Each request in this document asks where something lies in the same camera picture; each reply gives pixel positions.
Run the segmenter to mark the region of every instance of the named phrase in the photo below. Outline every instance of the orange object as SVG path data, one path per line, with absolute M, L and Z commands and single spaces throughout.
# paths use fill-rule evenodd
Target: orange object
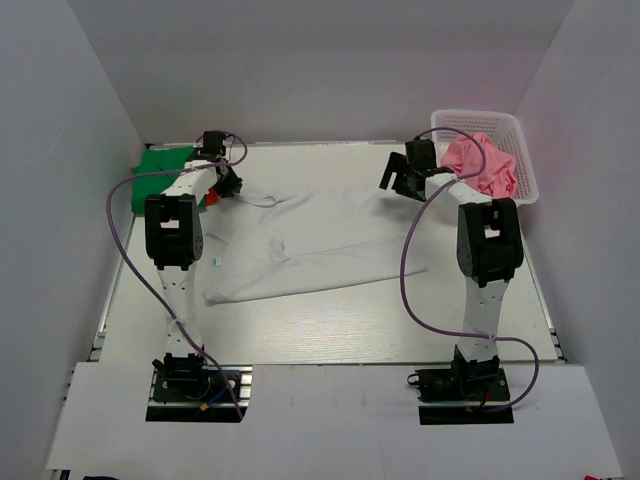
M 218 192 L 216 192 L 215 187 L 211 187 L 209 189 L 209 192 L 204 197 L 204 204 L 207 207 L 210 207 L 211 205 L 215 205 L 216 203 L 218 203 Z

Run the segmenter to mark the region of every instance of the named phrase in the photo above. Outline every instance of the wrinkled white cloth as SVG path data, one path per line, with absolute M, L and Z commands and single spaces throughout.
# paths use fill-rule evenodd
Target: wrinkled white cloth
M 245 188 L 203 220 L 216 243 L 204 296 L 231 303 L 397 278 L 420 205 L 374 187 L 288 197 Z M 407 274 L 427 269 L 424 253 L 412 246 Z

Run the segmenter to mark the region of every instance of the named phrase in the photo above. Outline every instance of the white laundry basket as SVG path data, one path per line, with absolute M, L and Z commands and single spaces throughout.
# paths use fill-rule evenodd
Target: white laundry basket
M 533 174 L 531 159 L 520 122 L 513 115 L 498 112 L 481 112 L 476 110 L 436 110 L 431 115 L 432 127 L 453 127 L 472 134 L 484 132 L 491 137 L 493 144 L 503 152 L 510 153 L 516 159 L 515 176 L 518 188 L 514 198 L 516 205 L 526 205 L 538 200 L 538 185 Z M 449 144 L 457 137 L 454 132 L 437 131 L 432 134 L 436 145 L 438 164 L 449 148 Z

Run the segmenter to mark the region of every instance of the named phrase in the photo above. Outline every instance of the pink cloth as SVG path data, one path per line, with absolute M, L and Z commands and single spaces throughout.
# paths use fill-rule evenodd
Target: pink cloth
M 484 148 L 487 167 L 480 175 L 468 178 L 465 182 L 478 192 L 490 197 L 513 198 L 518 186 L 514 175 L 516 159 L 513 155 L 498 150 L 486 133 L 474 133 L 473 138 Z M 471 140 L 458 135 L 442 157 L 440 166 L 449 167 L 456 175 L 466 175 L 480 170 L 482 156 Z

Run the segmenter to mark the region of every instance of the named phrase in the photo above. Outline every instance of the gray wall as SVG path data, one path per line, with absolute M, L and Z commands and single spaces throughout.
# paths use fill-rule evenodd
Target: gray wall
M 65 1 L 0 2 L 0 63 L 0 469 L 21 480 L 90 351 L 115 260 L 103 202 L 141 141 Z
M 579 0 L 516 110 L 540 200 L 524 228 L 562 346 L 640 478 L 640 3 Z
M 70 0 L 147 142 L 405 139 L 513 112 L 573 0 Z

